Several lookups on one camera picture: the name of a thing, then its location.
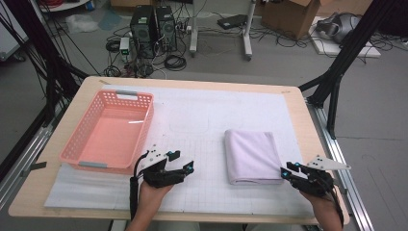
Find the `grey rounded device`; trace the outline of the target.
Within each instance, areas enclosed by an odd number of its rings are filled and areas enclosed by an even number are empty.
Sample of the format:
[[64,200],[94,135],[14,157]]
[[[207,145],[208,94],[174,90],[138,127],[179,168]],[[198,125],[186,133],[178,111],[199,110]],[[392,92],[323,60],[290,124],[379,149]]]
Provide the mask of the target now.
[[333,13],[317,22],[316,31],[324,32],[336,43],[347,39],[360,22],[360,17],[353,13]]

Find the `narrow black computer tower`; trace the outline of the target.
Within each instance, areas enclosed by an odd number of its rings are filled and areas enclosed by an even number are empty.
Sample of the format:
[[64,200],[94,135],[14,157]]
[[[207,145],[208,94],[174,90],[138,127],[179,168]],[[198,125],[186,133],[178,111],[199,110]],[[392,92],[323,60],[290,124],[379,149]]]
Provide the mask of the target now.
[[158,30],[162,50],[173,52],[177,50],[175,20],[170,6],[156,8]]

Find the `white floor board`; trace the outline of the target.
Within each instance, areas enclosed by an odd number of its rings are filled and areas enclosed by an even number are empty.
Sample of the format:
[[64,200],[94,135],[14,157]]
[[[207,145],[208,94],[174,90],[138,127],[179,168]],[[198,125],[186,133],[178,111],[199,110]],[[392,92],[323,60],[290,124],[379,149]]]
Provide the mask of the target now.
[[[319,20],[321,20],[321,16],[316,16],[314,18],[308,31],[309,37],[320,55],[336,57],[341,51],[340,45],[324,32],[316,31],[317,22]],[[359,58],[379,58],[380,56],[380,52],[370,42],[367,42],[366,46],[358,54]]]

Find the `white foam sheet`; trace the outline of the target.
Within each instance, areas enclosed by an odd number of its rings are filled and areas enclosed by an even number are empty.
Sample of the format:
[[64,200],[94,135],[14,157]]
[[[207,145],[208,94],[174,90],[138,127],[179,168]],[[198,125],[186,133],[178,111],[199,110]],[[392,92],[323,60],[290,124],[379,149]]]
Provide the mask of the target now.
[[128,210],[129,179],[129,175],[86,171],[62,164],[44,206]]

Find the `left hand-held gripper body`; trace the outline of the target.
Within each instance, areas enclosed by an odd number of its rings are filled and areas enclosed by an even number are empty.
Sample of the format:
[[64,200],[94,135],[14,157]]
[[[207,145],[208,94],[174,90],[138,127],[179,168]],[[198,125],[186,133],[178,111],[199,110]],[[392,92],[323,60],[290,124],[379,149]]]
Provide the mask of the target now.
[[142,176],[148,185],[162,188],[182,183],[187,176],[182,173],[182,168],[166,170],[167,152],[153,145],[138,159],[138,176]]

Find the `white power adapter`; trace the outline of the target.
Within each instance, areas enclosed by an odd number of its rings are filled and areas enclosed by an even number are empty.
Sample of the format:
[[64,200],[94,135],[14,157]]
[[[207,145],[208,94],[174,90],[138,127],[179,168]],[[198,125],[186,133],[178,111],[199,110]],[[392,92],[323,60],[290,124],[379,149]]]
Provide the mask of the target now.
[[122,61],[128,63],[131,59],[130,40],[128,38],[120,39],[119,52],[121,54]]

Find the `aluminium rail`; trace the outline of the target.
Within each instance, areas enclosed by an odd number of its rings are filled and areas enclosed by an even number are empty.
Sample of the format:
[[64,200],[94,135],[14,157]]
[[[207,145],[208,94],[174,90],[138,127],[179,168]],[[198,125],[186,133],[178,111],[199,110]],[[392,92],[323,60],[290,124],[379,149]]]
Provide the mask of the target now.
[[[324,109],[316,108],[309,103],[306,106],[318,131],[325,156],[345,164],[346,160],[338,141],[330,136],[326,128],[327,115]],[[335,170],[334,173],[336,180],[340,184],[340,197],[345,202],[344,210],[350,215],[351,223],[358,231],[374,231],[370,216],[353,180],[351,171],[349,169],[340,169]]]
[[37,162],[64,112],[65,108],[58,106],[55,114],[47,118],[45,109],[42,109],[0,164],[0,211],[5,208],[21,182],[25,180],[26,177],[20,176],[21,170]]

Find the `black flat box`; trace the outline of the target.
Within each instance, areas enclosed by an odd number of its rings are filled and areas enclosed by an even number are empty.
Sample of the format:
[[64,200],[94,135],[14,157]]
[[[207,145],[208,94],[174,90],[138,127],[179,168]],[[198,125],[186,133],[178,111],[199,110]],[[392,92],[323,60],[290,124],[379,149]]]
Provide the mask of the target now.
[[229,17],[225,17],[219,19],[217,24],[224,30],[229,30],[232,28],[242,26],[247,20],[247,16],[245,14],[237,14]]

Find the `white round table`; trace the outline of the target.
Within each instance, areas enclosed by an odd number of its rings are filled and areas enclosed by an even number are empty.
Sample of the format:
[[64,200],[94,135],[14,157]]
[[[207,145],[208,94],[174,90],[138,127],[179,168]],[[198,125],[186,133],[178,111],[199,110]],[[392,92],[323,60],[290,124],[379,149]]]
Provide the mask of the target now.
[[45,5],[38,1],[38,6],[42,12],[61,12],[67,11],[78,7],[83,7],[87,11],[93,11],[95,9],[93,0],[51,0],[54,4]]

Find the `white grid mat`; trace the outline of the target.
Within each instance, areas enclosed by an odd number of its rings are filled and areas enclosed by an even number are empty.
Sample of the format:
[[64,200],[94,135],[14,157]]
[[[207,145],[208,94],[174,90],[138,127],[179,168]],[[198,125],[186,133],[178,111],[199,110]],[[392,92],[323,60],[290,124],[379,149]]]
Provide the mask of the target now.
[[[279,176],[278,168],[251,159],[267,151],[283,164],[303,160],[285,94],[159,87],[148,92],[154,96],[155,114],[146,144],[163,151],[180,150],[173,167],[194,163],[193,174],[164,199],[163,213],[180,220],[218,222],[312,217],[310,203],[288,182],[267,181]],[[233,131],[272,135],[272,142],[248,143],[240,157],[248,171],[265,179],[263,183],[230,183],[225,141]]]

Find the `black metal frame post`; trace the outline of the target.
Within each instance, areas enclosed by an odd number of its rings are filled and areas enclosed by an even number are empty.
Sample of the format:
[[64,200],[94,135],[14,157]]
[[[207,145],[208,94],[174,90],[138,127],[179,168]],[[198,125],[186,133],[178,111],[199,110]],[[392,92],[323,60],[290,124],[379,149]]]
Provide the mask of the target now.
[[344,47],[330,67],[319,77],[299,87],[301,91],[316,87],[314,93],[307,98],[307,102],[315,108],[322,108],[327,97],[330,97],[326,129],[332,139],[336,138],[336,113],[340,85],[344,74],[397,1],[398,0],[372,0],[350,39],[345,42]]
[[55,110],[57,104],[63,98],[72,99],[80,87],[79,81],[85,80],[89,75],[70,64],[57,50],[51,37],[38,19],[30,0],[3,0],[0,1],[0,6],[8,7],[34,46],[37,54],[35,55],[30,46],[22,41],[22,37],[17,34],[12,24],[1,16],[0,23],[27,54],[38,77],[46,82],[44,92],[46,104],[32,122],[29,129],[23,134],[12,151],[0,164],[1,183],[11,171],[17,159],[21,156],[22,150],[28,143],[29,138],[35,134],[41,125],[48,125],[51,122],[56,116]]

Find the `person's left hand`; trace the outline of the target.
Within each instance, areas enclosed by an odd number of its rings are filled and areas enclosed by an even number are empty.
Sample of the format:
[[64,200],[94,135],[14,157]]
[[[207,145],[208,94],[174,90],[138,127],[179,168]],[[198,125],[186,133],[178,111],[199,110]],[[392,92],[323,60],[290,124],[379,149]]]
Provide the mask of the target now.
[[172,185],[162,188],[155,188],[143,182],[140,186],[138,214],[153,218],[158,212],[165,195],[172,188]]

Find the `pink plastic basket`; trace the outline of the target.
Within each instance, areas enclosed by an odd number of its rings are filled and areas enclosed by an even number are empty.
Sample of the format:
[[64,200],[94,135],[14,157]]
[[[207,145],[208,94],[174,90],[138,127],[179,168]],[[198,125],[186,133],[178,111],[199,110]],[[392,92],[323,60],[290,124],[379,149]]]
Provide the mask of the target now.
[[148,92],[100,90],[60,153],[74,168],[131,174],[154,115]]

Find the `clear plastic bag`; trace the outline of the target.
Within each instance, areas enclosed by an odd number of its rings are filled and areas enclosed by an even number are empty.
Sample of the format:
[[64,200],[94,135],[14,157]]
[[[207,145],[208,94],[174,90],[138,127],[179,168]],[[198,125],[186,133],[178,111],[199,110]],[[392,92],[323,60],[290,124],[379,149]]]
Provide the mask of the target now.
[[98,29],[97,23],[90,15],[74,14],[65,19],[70,34],[90,33]]

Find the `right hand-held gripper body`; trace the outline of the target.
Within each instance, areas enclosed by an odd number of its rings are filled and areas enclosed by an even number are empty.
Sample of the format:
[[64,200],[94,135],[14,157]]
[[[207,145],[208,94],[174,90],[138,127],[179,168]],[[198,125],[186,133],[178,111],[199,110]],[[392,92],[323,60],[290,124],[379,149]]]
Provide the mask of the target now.
[[304,193],[317,197],[323,197],[327,193],[333,192],[334,179],[328,170],[351,169],[351,166],[342,164],[327,157],[317,156],[306,165],[302,165],[300,172],[293,170],[290,184]]

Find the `teal plastic sheet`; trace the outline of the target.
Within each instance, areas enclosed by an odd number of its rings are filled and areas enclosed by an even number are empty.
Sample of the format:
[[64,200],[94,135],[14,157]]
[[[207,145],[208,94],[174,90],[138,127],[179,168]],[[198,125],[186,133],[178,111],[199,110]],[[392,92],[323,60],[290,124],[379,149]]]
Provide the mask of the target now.
[[98,27],[104,31],[112,30],[121,21],[121,17],[115,11],[106,11],[102,19],[98,22]]

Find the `open cardboard box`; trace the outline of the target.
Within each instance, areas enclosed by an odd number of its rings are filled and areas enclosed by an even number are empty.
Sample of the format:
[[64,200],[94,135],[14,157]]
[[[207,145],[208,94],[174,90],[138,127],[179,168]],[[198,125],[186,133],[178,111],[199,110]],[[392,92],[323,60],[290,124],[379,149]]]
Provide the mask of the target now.
[[320,0],[269,0],[264,5],[262,25],[290,39],[308,34]]

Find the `grey metal bracket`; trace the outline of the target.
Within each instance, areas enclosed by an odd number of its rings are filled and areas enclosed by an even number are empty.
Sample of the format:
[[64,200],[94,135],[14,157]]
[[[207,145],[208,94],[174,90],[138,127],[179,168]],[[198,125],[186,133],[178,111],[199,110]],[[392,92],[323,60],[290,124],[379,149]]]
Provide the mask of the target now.
[[28,166],[27,169],[23,169],[20,172],[21,177],[27,177],[31,171],[45,168],[47,166],[47,162],[35,163]]

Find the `wide black computer tower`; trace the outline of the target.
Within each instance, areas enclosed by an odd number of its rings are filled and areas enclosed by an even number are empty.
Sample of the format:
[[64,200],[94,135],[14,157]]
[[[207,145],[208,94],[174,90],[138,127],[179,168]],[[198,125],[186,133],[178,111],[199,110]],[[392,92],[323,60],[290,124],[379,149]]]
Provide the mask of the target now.
[[137,5],[130,22],[130,28],[138,56],[152,59],[154,57],[154,42],[158,38],[154,8],[151,5]]

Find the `person's right hand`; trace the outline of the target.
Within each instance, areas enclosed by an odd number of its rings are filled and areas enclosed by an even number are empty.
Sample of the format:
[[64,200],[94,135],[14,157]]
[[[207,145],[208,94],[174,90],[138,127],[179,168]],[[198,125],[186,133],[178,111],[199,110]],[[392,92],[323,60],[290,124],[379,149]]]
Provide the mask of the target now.
[[301,192],[301,194],[312,204],[315,217],[320,225],[341,222],[335,204],[330,199],[313,196],[306,192]]

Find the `lilac patterned towel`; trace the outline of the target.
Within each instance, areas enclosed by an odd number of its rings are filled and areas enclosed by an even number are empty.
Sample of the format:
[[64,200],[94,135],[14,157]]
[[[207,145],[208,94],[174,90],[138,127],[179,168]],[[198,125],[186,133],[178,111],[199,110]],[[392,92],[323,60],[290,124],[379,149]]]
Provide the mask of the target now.
[[281,160],[271,132],[230,129],[224,133],[226,165],[232,185],[278,185]]

